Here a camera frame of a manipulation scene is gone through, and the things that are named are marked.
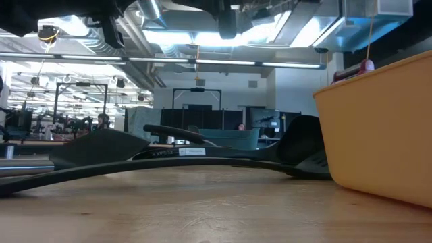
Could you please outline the grey fabric partition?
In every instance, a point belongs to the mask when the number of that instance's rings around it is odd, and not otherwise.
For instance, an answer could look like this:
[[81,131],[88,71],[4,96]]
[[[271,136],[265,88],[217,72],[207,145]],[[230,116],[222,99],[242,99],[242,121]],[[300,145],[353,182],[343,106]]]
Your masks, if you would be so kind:
[[125,110],[124,131],[139,136],[150,142],[159,140],[158,136],[152,136],[150,132],[143,130],[144,125],[160,125],[161,109],[148,107],[133,107]]

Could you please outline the black partition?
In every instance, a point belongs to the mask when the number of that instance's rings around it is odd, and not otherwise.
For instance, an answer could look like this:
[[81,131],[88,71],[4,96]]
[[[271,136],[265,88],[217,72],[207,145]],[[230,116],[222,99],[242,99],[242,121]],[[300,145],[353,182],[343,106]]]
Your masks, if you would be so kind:
[[243,122],[242,111],[213,110],[211,105],[184,105],[181,109],[162,109],[161,125],[187,130],[198,129],[235,130]]

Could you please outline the black spoon white label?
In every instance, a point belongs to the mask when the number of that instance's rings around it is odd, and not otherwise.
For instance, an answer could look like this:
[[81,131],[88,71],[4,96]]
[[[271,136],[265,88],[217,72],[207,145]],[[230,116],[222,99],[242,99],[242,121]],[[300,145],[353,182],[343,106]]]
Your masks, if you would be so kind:
[[295,117],[278,142],[259,150],[240,150],[222,146],[147,147],[132,158],[139,160],[191,156],[254,159],[292,166],[311,160],[320,162],[323,167],[327,165],[319,118],[310,115]]

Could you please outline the black panel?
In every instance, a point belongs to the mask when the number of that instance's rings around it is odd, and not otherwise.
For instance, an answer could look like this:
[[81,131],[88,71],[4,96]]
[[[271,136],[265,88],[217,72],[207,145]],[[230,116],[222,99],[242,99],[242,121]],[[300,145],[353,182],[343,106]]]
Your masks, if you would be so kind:
[[301,112],[279,112],[280,114],[280,130],[286,131],[290,123],[298,116],[302,115]]

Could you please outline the red box grater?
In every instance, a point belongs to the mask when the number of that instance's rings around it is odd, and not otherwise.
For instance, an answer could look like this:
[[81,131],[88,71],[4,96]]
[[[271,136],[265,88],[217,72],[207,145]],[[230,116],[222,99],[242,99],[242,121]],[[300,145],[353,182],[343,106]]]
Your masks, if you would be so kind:
[[341,71],[336,71],[333,75],[333,81],[331,85],[353,78],[355,76],[372,72],[374,70],[375,70],[374,63],[370,59],[364,59],[357,65],[353,65],[352,67],[349,67]]

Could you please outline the long ceiling light bar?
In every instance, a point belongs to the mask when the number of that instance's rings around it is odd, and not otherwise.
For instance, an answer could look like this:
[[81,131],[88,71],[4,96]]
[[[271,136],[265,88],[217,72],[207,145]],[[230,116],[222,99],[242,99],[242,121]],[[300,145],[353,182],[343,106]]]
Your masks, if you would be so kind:
[[315,69],[324,70],[324,64],[312,63],[281,63],[267,61],[235,61],[219,59],[187,59],[187,58],[164,58],[164,57],[114,57],[114,56],[96,56],[96,55],[66,55],[66,54],[46,54],[46,53],[12,53],[0,52],[1,60],[21,59],[24,61],[42,60],[53,62],[91,62],[94,64],[120,64],[125,65],[127,62],[145,62],[145,63],[172,63],[172,64],[193,64],[193,65],[235,65],[250,66],[260,68],[297,68],[297,69]]

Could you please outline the tall black rig frame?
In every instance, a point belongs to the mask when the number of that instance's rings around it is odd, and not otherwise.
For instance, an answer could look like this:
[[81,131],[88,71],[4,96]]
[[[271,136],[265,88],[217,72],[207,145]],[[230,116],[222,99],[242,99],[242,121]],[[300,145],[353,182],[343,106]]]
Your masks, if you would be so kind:
[[60,86],[66,85],[66,88],[70,87],[71,85],[74,86],[80,86],[80,87],[90,87],[90,86],[102,86],[105,88],[103,94],[104,94],[104,101],[103,101],[103,113],[106,114],[107,109],[107,95],[108,95],[108,84],[94,84],[90,82],[75,82],[75,83],[66,83],[66,82],[58,82],[56,84],[56,90],[55,90],[55,100],[54,100],[54,111],[53,111],[53,121],[52,124],[55,124],[57,122],[57,106],[58,106],[58,98],[60,94],[63,94],[63,91],[59,91]]

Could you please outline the orange plastic bin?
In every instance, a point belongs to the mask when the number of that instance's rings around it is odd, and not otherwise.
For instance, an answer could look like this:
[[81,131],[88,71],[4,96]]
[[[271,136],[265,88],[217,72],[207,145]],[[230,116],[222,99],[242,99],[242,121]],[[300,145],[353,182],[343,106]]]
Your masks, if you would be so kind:
[[432,50],[313,97],[337,184],[432,209]]

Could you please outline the small black red-dot spatula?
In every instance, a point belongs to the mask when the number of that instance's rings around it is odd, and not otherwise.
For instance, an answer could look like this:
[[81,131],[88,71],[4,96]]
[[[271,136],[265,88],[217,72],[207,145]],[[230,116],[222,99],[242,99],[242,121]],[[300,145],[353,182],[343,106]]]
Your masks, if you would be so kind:
[[171,136],[171,137],[187,140],[194,144],[199,144],[199,145],[210,144],[211,146],[216,146],[216,144],[208,141],[202,134],[179,129],[179,128],[146,124],[143,126],[143,130],[145,132],[150,132],[154,136]]

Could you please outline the dark computer monitor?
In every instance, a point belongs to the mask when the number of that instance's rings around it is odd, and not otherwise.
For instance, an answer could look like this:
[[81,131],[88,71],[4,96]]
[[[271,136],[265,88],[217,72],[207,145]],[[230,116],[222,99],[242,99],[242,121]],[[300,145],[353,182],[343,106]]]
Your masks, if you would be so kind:
[[250,125],[253,128],[280,128],[280,112],[276,109],[250,109]]

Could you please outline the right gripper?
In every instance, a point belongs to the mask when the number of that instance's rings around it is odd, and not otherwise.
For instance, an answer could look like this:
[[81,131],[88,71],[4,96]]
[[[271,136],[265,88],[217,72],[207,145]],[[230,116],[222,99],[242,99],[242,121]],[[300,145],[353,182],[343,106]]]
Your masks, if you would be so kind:
[[220,12],[217,18],[219,35],[223,40],[237,35],[236,13],[233,5],[245,5],[252,0],[175,0],[175,4],[194,7],[207,12]]

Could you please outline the black slotted turner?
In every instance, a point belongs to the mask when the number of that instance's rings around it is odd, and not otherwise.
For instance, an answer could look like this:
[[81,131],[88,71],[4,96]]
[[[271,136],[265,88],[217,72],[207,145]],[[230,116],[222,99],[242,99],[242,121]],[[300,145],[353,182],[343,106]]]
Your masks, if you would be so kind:
[[178,157],[163,159],[141,159],[134,161],[119,161],[98,165],[80,166],[42,173],[30,177],[11,179],[0,183],[0,198],[16,192],[48,186],[60,182],[90,178],[111,173],[136,171],[142,169],[157,169],[164,167],[226,165],[234,167],[249,167],[269,169],[285,173],[289,176],[311,180],[330,180],[331,175],[325,151],[309,156],[297,165],[287,165],[276,162],[257,161],[251,159],[223,157]]

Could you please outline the blue-grey plastic bin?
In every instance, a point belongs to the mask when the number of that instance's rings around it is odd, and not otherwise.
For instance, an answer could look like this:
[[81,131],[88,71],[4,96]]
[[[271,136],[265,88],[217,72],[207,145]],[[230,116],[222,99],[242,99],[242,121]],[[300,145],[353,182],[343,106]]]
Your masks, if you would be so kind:
[[239,150],[256,150],[259,129],[251,130],[216,130],[216,129],[199,129],[199,132],[213,144],[217,146],[230,146]]

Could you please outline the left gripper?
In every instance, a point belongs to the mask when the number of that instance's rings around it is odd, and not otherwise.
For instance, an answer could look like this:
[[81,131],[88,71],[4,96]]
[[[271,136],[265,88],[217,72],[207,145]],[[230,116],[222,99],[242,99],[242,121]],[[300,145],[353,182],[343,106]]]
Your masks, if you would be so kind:
[[115,49],[124,48],[121,33],[117,30],[115,18],[123,17],[125,10],[135,0],[87,0],[87,12],[84,17],[99,18],[105,42]]

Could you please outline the black turner steel handle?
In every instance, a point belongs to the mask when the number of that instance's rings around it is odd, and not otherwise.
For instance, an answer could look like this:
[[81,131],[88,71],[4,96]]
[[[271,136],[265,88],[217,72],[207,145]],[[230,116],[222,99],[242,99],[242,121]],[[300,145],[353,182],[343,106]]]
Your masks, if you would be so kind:
[[149,144],[139,136],[113,129],[91,132],[68,142],[0,144],[0,178],[126,161]]

